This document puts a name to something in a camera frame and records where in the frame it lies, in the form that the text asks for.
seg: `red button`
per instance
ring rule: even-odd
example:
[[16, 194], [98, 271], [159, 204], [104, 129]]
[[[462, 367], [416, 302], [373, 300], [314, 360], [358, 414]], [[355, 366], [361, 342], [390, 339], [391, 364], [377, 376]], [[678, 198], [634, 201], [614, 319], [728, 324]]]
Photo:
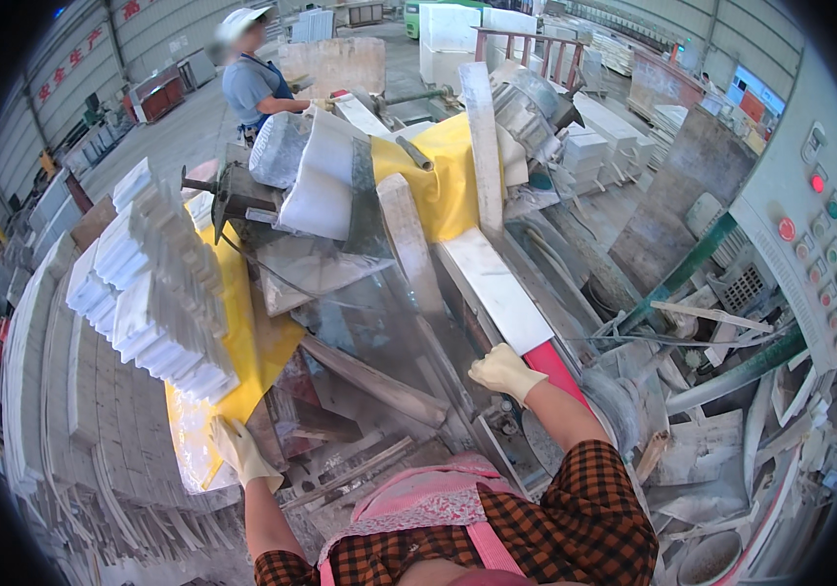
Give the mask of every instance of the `red button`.
[[788, 217], [779, 220], [776, 231], [779, 232], [779, 237], [787, 242], [792, 242], [796, 238], [796, 225]]

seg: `control panel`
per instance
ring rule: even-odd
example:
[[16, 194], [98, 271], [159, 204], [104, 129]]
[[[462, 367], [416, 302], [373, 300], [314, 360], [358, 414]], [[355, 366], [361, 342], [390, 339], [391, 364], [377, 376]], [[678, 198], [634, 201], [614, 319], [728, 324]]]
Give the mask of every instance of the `control panel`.
[[776, 276], [816, 369], [837, 366], [837, 85], [811, 47], [729, 211]]

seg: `pink apron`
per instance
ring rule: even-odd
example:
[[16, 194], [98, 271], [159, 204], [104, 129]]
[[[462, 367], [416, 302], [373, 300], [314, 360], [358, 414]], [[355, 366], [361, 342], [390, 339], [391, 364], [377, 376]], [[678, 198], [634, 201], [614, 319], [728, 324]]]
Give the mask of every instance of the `pink apron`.
[[421, 527], [467, 527], [484, 567], [524, 576], [487, 522], [477, 483], [491, 490], [518, 494], [480, 454], [464, 452], [442, 466], [406, 470], [393, 476], [356, 504], [352, 523], [324, 544], [318, 558], [321, 584], [334, 586], [330, 549], [349, 535], [408, 531]]

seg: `white cap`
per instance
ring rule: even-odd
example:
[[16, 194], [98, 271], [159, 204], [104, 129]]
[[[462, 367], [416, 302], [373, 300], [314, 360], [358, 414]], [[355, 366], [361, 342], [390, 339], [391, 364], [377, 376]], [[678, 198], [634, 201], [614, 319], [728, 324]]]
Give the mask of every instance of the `white cap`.
[[[216, 38], [225, 43], [232, 43], [239, 39], [239, 36], [245, 33], [246, 29], [262, 14], [266, 14], [273, 9], [275, 9], [274, 6], [265, 6], [255, 10], [252, 8], [237, 8], [216, 26]], [[269, 17], [275, 15], [276, 13], [272, 12]]]

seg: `hand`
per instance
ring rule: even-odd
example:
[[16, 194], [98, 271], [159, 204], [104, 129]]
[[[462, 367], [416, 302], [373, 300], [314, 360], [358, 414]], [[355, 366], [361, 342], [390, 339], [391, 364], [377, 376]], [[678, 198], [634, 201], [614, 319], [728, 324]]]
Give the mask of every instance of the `hand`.
[[317, 106], [321, 110], [334, 111], [334, 104], [341, 101], [340, 98], [315, 98], [310, 100], [311, 106]]
[[264, 478], [268, 489], [274, 494], [284, 477], [259, 453], [259, 446], [248, 429], [237, 419], [232, 426], [222, 416], [210, 420], [210, 440], [221, 458], [236, 469], [239, 482], [245, 488], [253, 478]]
[[505, 342], [494, 346], [483, 360], [474, 360], [467, 374], [491, 391], [512, 395], [527, 408], [526, 395], [537, 382], [549, 378], [548, 374], [527, 367]]

